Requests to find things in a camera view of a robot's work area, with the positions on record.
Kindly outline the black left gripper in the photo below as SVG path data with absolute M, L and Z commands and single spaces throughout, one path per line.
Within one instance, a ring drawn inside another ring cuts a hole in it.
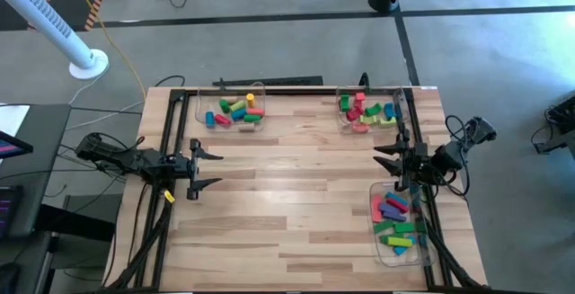
M 170 156 L 170 163 L 172 165 L 172 171 L 170 176 L 173 179 L 188 179 L 190 180 L 190 186 L 187 189 L 186 198 L 188 200 L 197 200 L 199 198 L 199 193 L 209 185 L 222 181 L 222 178 L 211 178 L 205 180 L 195 180 L 195 175 L 197 172 L 196 160 L 222 160 L 222 156 L 211 155 L 205 151 L 201 142 L 196 138 L 190 139 L 190 151 L 191 157 L 186 157 L 182 153 L 176 153 Z

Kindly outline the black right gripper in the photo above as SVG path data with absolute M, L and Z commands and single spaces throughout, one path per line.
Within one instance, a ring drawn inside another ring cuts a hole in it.
M 431 163 L 431 157 L 428 155 L 428 145 L 426 143 L 415 143 L 413 147 L 409 148 L 410 133 L 408 129 L 401 129 L 392 145 L 374 147 L 375 151 L 387 155 L 403 154 L 408 150 L 406 171 L 403 169 L 403 161 L 401 159 L 391 160 L 381 156 L 374 156 L 373 159 L 391 176 L 399 178 L 399 181 L 394 185 L 394 189 L 397 192 L 404 192 L 409 188 L 408 176 L 413 183 L 443 185 L 444 175 Z

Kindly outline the long red wooden block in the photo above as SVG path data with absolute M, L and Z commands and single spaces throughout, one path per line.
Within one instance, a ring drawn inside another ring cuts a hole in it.
M 399 202 L 399 201 L 397 201 L 397 200 L 395 200 L 395 199 L 393 199 L 393 198 L 387 198 L 385 201 L 386 201 L 387 204 L 389 204 L 389 205 L 395 207 L 395 208 L 396 208 L 397 210 L 399 210 L 401 213 L 406 213 L 406 212 L 409 210 L 409 208 L 408 208 L 407 205 L 404 205 L 404 204 L 402 204 L 401 202 Z

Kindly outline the long red-orange wooden block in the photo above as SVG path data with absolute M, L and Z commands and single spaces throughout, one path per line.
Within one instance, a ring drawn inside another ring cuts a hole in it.
M 383 198 L 381 194 L 372 195 L 370 198 L 371 219 L 375 224 L 378 224 L 382 221 L 382 213 L 379 209 L 379 204 L 382 202 L 382 199 Z

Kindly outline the black power strip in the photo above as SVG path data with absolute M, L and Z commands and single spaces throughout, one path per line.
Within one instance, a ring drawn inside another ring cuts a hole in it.
M 246 80 L 226 81 L 221 78 L 219 81 L 212 83 L 213 86 L 241 86 L 241 85 L 323 85 L 322 76 L 290 76 L 290 77 L 276 77 L 276 78 L 258 78 Z

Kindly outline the dark grey side desk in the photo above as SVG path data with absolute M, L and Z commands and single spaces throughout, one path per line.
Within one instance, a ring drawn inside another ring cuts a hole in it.
M 13 294 L 34 294 L 38 287 L 50 235 L 36 232 L 34 225 L 69 112 L 66 104 L 32 105 L 16 137 L 31 144 L 33 151 L 0 164 L 0 186 L 22 188 L 8 237 L 0 240 L 0 265 L 14 262 L 19 267 Z

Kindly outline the black electronics box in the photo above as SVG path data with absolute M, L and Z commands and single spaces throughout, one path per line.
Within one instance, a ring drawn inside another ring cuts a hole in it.
M 575 159 L 575 95 L 550 106 L 544 111 L 545 125 L 531 137 L 531 144 L 539 155 L 546 155 L 558 148 L 568 148 Z M 538 132 L 547 129 L 549 137 L 545 142 L 535 142 Z

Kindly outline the tablet with pink screen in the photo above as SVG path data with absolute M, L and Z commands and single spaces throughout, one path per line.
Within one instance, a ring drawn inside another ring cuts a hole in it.
M 0 159 L 21 156 L 33 152 L 33 146 L 0 131 Z

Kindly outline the white paper sheet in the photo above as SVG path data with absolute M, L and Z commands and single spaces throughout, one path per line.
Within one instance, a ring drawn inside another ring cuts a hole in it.
M 30 105 L 0 103 L 0 131 L 11 137 L 15 137 L 29 109 Z

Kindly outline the black console with cyan lights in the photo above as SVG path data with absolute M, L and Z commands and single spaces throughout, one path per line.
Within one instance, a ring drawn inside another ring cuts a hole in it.
M 16 238 L 14 219 L 22 200 L 21 185 L 0 186 L 0 240 Z

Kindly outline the white tower fan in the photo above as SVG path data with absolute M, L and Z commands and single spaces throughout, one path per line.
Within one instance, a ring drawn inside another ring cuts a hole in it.
M 5 1 L 66 56 L 74 78 L 95 79 L 109 69 L 106 53 L 90 49 L 47 0 Z

